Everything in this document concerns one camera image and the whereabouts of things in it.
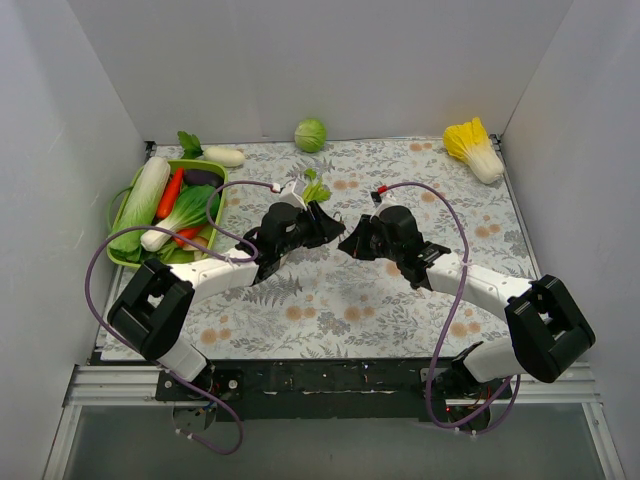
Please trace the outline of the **brass padlock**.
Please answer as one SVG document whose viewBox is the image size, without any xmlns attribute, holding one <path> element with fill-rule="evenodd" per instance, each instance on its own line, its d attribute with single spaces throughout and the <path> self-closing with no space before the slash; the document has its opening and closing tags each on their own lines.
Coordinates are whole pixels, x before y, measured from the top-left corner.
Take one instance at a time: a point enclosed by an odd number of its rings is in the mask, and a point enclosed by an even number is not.
<svg viewBox="0 0 640 480">
<path fill-rule="evenodd" d="M 340 223 L 340 224 L 342 225 L 341 235 L 343 235 L 343 234 L 344 234 L 344 232 L 346 231 L 346 226 L 345 226 L 345 224 L 344 224 L 344 220 L 343 220 L 343 217 L 342 217 L 341 213 L 340 213 L 340 212 L 335 212 L 335 213 L 332 215 L 332 218 L 333 218 L 336 222 L 338 222 L 338 223 Z"/>
</svg>

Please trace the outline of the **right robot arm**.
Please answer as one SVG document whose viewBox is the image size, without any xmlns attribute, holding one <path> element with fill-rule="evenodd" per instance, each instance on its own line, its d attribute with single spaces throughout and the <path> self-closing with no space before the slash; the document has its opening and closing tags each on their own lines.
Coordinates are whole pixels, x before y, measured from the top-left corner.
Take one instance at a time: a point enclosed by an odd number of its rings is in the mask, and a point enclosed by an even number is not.
<svg viewBox="0 0 640 480">
<path fill-rule="evenodd" d="M 552 383 L 595 344 L 592 328 L 561 280 L 511 277 L 466 264 L 449 248 L 424 240 L 406 207 L 362 216 L 338 248 L 357 260 L 390 260 L 412 288 L 459 295 L 507 324 L 508 337 L 472 345 L 453 360 L 448 374 L 464 397 L 512 375 Z"/>
</svg>

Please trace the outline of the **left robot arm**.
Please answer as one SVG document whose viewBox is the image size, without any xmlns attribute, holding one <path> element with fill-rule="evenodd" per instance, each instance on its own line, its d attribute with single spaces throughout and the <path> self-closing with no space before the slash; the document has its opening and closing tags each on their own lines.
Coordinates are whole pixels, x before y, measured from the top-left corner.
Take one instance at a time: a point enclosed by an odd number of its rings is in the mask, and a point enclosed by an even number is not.
<svg viewBox="0 0 640 480">
<path fill-rule="evenodd" d="M 305 208 L 278 202 L 261 225 L 221 259 L 166 265 L 151 259 L 139 267 L 108 313 L 109 326 L 148 361 L 178 376 L 178 387 L 193 400 L 205 398 L 213 386 L 211 363 L 182 336 L 190 307 L 228 289 L 256 285 L 273 275 L 290 252 L 319 247 L 345 231 L 317 202 Z"/>
</svg>

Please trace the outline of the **celery stalk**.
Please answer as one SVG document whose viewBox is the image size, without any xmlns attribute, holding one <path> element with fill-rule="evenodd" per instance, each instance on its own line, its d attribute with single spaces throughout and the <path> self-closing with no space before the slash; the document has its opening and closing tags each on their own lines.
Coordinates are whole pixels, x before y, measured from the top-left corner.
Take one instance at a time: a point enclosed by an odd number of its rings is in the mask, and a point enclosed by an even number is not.
<svg viewBox="0 0 640 480">
<path fill-rule="evenodd" d="M 303 173 L 307 181 L 302 198 L 306 204 L 310 202 L 322 203 L 331 198 L 331 191 L 323 183 L 322 176 L 313 169 L 307 169 Z"/>
</svg>

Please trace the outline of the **floral table mat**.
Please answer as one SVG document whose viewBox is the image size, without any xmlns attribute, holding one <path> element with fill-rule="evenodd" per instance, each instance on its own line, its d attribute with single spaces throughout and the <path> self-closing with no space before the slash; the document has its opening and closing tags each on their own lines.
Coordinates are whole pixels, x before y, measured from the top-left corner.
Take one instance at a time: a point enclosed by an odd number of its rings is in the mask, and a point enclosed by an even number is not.
<svg viewBox="0 0 640 480">
<path fill-rule="evenodd" d="M 393 185 L 425 239 L 468 252 L 477 266 L 534 278 L 539 268 L 509 183 L 485 185 L 452 159 L 438 138 L 334 141 L 316 154 L 288 142 L 242 146 L 245 164 L 229 173 L 223 252 L 260 223 L 273 195 L 268 181 L 308 170 L 329 189 L 324 204 L 348 228 L 373 210 L 370 192 Z M 387 260 L 357 261 L 335 244 L 293 252 L 265 282 L 195 304 L 186 339 L 212 359 L 453 356 L 477 341 L 504 337 L 506 324 L 446 294 L 414 290 Z"/>
</svg>

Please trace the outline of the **green bok choy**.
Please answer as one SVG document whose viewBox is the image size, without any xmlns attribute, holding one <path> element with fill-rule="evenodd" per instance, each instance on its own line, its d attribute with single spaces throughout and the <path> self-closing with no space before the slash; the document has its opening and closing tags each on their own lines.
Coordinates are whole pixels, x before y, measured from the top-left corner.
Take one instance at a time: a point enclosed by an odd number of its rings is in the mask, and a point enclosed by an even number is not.
<svg viewBox="0 0 640 480">
<path fill-rule="evenodd" d="M 200 226 L 208 222 L 208 216 L 216 218 L 219 205 L 220 194 L 212 185 L 185 187 L 171 213 L 155 226 L 176 233 Z M 158 230 L 148 230 L 141 236 L 141 246 L 148 252 L 156 252 L 170 237 L 170 234 Z"/>
</svg>

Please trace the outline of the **round green cabbage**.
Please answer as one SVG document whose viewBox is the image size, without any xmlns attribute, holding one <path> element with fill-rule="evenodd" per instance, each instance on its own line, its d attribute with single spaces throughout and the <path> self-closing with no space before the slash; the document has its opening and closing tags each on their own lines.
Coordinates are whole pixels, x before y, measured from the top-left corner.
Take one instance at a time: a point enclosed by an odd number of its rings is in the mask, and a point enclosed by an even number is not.
<svg viewBox="0 0 640 480">
<path fill-rule="evenodd" d="M 323 149 L 327 138 L 325 125 L 318 119 L 302 120 L 295 129 L 294 143 L 306 153 L 316 153 Z"/>
</svg>

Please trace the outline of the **white cucumber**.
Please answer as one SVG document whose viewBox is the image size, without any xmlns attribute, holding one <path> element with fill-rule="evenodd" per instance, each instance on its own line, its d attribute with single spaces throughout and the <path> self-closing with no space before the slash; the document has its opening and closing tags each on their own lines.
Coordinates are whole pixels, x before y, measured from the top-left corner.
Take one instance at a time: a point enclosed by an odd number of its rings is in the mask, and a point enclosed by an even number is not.
<svg viewBox="0 0 640 480">
<path fill-rule="evenodd" d="M 246 158 L 244 153 L 237 149 L 210 146 L 203 151 L 203 158 L 207 161 L 220 164 L 225 168 L 242 166 Z"/>
</svg>

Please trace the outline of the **red pepper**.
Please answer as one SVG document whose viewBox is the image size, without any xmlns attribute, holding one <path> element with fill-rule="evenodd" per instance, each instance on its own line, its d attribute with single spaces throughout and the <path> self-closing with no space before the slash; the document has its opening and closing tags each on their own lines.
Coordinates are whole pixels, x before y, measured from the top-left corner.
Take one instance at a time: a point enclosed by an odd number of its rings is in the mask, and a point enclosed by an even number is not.
<svg viewBox="0 0 640 480">
<path fill-rule="evenodd" d="M 189 239 L 192 240 L 194 239 L 201 230 L 203 230 L 205 227 L 204 224 L 199 225 L 199 226 L 195 226 L 195 227 L 190 227 L 190 228 L 186 228 L 183 230 L 180 230 L 177 232 L 177 236 L 173 237 L 173 241 L 179 246 L 179 247 L 183 247 L 185 245 L 185 239 Z"/>
</svg>

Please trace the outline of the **purple eggplant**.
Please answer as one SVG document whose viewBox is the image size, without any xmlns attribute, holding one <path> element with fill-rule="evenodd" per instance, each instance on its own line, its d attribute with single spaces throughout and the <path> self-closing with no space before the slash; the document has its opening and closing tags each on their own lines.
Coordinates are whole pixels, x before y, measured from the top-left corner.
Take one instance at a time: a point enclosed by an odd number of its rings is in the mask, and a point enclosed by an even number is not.
<svg viewBox="0 0 640 480">
<path fill-rule="evenodd" d="M 210 185 L 215 189 L 225 183 L 224 178 L 209 170 L 188 169 L 184 172 L 183 181 L 187 186 Z"/>
</svg>

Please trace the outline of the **yellow napa cabbage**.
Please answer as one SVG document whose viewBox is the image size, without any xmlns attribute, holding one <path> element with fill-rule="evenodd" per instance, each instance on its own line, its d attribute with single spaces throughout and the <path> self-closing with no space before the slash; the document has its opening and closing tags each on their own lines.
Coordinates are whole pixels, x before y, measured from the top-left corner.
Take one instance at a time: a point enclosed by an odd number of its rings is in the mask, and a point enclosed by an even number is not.
<svg viewBox="0 0 640 480">
<path fill-rule="evenodd" d="M 503 163 L 479 117 L 447 127 L 443 144 L 447 153 L 467 165 L 483 184 L 494 183 L 504 173 Z"/>
</svg>

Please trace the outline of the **orange carrot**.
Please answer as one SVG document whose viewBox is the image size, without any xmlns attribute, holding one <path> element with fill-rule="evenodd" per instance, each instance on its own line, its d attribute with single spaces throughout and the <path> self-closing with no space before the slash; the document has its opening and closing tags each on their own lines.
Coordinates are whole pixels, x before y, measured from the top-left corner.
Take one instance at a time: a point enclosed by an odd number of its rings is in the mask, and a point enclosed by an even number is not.
<svg viewBox="0 0 640 480">
<path fill-rule="evenodd" d="M 171 214 L 182 189 L 184 173 L 185 170 L 182 167 L 178 168 L 166 185 L 156 209 L 157 219 L 165 219 Z"/>
</svg>

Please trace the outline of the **green leafy herb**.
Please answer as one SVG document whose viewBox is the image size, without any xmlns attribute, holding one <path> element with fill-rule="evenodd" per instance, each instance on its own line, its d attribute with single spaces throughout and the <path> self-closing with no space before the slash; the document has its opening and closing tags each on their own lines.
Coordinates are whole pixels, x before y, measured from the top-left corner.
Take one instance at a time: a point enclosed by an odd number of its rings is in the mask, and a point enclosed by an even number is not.
<svg viewBox="0 0 640 480">
<path fill-rule="evenodd" d="M 203 155 L 201 142 L 195 134 L 178 131 L 177 136 L 183 150 L 182 157 L 184 159 L 197 159 Z"/>
</svg>

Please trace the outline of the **long green white cabbage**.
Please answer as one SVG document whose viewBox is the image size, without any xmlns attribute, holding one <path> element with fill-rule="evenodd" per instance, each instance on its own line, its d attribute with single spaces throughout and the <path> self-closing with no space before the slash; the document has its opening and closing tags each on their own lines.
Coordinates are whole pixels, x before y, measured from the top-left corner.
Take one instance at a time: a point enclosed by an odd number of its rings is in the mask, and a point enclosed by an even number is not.
<svg viewBox="0 0 640 480">
<path fill-rule="evenodd" d="M 171 167 L 166 159 L 154 156 L 146 162 L 114 222 L 111 234 L 152 223 L 170 174 Z M 142 230 L 135 230 L 119 236 L 109 243 L 108 252 L 120 261 L 137 263 L 142 252 L 142 234 Z"/>
</svg>

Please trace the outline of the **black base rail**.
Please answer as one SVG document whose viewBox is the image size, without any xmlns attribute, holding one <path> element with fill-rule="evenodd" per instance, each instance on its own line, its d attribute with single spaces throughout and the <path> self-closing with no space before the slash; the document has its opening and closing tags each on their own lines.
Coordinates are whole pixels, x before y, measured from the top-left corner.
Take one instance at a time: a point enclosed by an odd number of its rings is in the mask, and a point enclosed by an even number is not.
<svg viewBox="0 0 640 480">
<path fill-rule="evenodd" d="M 243 420 L 408 418 L 427 422 L 428 358 L 216 360 L 197 385 Z"/>
</svg>

